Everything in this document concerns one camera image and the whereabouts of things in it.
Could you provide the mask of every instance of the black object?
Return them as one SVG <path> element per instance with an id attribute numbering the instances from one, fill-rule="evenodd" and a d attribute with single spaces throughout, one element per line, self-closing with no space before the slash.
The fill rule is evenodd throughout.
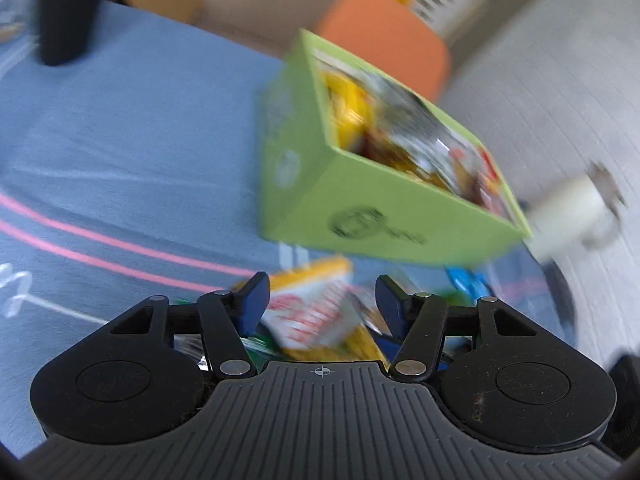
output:
<path id="1" fill-rule="evenodd" d="M 40 58 L 46 65 L 68 63 L 87 49 L 100 0 L 38 0 Z"/>
<path id="2" fill-rule="evenodd" d="M 404 332 L 388 373 L 258 373 L 238 331 L 255 330 L 267 302 L 263 273 L 195 304 L 152 296 L 73 346 L 33 381 L 50 438 L 24 463 L 52 480 L 577 480 L 618 467 L 598 442 L 616 402 L 609 376 L 495 298 L 449 306 L 381 276 L 376 302 Z M 172 349 L 177 334 L 201 335 L 209 370 Z M 474 349 L 437 370 L 447 335 Z"/>
<path id="3" fill-rule="evenodd" d="M 609 372 L 618 403 L 602 441 L 622 458 L 640 448 L 640 358 L 622 356 Z"/>

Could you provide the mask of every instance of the silver screw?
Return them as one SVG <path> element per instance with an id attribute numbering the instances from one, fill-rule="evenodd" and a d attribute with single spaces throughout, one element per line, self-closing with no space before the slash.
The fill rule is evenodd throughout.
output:
<path id="1" fill-rule="evenodd" d="M 396 371 L 402 375 L 416 376 L 425 373 L 427 371 L 427 367 L 420 361 L 408 359 L 406 361 L 400 361 L 396 365 Z"/>
<path id="2" fill-rule="evenodd" d="M 251 365 L 242 359 L 229 359 L 220 365 L 220 371 L 225 375 L 242 375 L 251 370 Z"/>

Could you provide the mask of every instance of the blue tablecloth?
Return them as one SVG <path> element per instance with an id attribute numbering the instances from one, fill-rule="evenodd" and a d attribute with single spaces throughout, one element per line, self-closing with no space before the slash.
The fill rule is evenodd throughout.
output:
<path id="1" fill-rule="evenodd" d="M 115 4 L 69 65 L 41 65 L 33 38 L 0 46 L 0 440 L 14 453 L 44 438 L 34 374 L 101 322 L 151 294 L 192 300 L 288 259 L 258 237 L 256 211 L 256 97 L 281 65 Z M 353 260 L 363 286 L 395 268 Z M 402 270 L 424 290 L 448 285 L 442 269 Z M 526 251 L 488 277 L 563 335 Z"/>

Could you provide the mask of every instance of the orange object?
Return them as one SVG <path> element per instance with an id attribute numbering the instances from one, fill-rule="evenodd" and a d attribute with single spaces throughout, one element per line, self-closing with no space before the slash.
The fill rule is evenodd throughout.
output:
<path id="1" fill-rule="evenodd" d="M 337 0 L 315 33 L 436 101 L 449 77 L 444 42 L 396 0 Z"/>

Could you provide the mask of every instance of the gray ribbed panel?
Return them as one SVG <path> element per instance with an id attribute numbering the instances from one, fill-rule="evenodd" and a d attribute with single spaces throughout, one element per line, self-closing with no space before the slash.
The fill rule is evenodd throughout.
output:
<path id="1" fill-rule="evenodd" d="M 271 363 L 218 385 L 171 433 L 124 446 L 54 436 L 24 462 L 46 480 L 600 480 L 617 463 L 595 447 L 527 456 L 453 426 L 429 391 L 376 364 Z"/>

